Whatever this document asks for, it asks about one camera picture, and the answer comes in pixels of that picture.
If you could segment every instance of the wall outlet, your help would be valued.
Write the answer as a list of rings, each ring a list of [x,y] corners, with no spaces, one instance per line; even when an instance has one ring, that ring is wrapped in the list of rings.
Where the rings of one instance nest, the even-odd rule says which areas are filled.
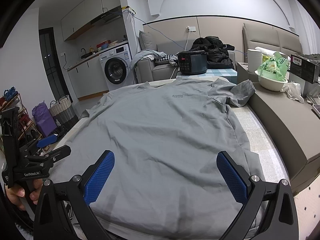
[[[195,26],[188,26],[187,27],[187,32],[195,32],[196,31],[196,27]]]

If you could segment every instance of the blue plaid tablecloth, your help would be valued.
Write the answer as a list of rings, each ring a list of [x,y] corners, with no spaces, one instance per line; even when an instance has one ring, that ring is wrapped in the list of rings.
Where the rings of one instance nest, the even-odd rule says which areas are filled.
[[[200,74],[200,75],[182,75],[181,72],[177,73],[177,76],[182,77],[224,77],[228,79],[231,83],[236,84],[237,83],[237,72],[234,69],[228,68],[228,69],[208,69],[206,73]]]

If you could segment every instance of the blue textured pad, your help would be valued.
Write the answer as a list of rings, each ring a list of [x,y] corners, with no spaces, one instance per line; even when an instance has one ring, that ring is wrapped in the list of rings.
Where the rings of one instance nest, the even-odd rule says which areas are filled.
[[[50,135],[46,138],[43,138],[42,140],[38,141],[37,147],[43,148],[46,147],[49,144],[55,143],[57,141],[57,136],[55,134]]]
[[[113,152],[109,152],[99,167],[94,171],[87,184],[84,186],[84,201],[88,206],[90,203],[97,200],[114,165],[115,155]]]
[[[235,200],[245,204],[247,202],[247,187],[221,152],[217,155],[217,167]]]

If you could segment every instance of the barcode label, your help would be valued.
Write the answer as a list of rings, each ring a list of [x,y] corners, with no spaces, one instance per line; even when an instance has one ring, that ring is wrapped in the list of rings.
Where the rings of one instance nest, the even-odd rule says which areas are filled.
[[[297,58],[297,57],[292,57],[292,58],[293,58],[293,63],[301,66],[302,60],[300,58]]]

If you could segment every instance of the kitchen sink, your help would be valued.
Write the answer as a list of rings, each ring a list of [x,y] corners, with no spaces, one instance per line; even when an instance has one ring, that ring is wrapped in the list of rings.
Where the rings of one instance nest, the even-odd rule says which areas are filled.
[[[93,52],[91,51],[91,52],[89,52],[87,54],[82,55],[80,58],[84,59],[84,58],[90,57],[92,54],[93,54]]]

